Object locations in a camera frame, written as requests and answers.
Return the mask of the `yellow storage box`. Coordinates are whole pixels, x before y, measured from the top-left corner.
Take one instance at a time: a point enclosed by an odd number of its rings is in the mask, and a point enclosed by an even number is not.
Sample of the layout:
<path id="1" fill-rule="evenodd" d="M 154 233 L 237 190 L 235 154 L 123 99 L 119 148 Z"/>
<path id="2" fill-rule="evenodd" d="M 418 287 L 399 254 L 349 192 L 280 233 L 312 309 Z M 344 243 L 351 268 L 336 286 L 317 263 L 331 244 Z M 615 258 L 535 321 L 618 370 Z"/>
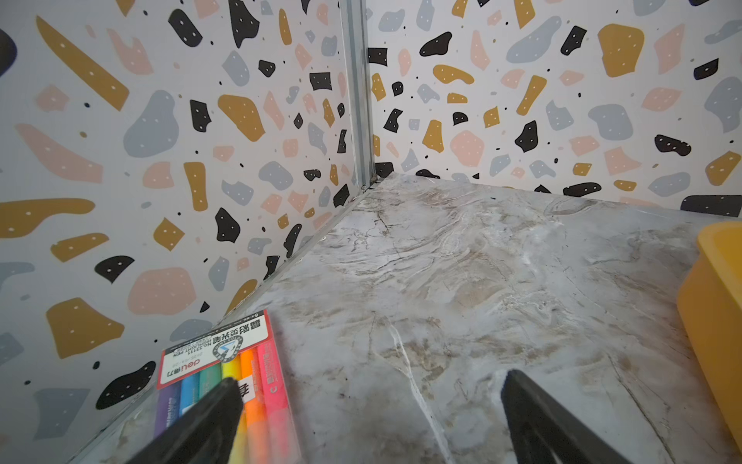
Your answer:
<path id="1" fill-rule="evenodd" d="M 741 444 L 741 223 L 701 230 L 699 257 L 677 308 L 705 380 L 736 444 Z"/>

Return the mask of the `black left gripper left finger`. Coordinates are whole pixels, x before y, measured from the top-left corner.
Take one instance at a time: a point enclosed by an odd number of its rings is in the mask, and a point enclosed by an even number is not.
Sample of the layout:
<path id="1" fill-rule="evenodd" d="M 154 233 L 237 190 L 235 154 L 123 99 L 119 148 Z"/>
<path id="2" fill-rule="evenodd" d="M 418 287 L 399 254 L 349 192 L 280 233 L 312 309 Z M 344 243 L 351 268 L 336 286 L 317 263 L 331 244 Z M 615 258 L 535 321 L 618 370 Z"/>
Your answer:
<path id="1" fill-rule="evenodd" d="M 227 463 L 242 412 L 238 381 L 223 379 L 129 463 Z"/>

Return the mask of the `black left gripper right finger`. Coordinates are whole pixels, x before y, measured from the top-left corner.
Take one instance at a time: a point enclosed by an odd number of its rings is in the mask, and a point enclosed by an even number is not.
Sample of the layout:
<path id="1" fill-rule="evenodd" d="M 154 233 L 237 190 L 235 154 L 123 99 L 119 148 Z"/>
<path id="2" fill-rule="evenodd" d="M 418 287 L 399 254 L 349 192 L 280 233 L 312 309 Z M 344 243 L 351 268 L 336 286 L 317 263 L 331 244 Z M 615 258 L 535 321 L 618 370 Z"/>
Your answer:
<path id="1" fill-rule="evenodd" d="M 628 461 L 521 370 L 508 371 L 500 398 L 519 463 Z"/>

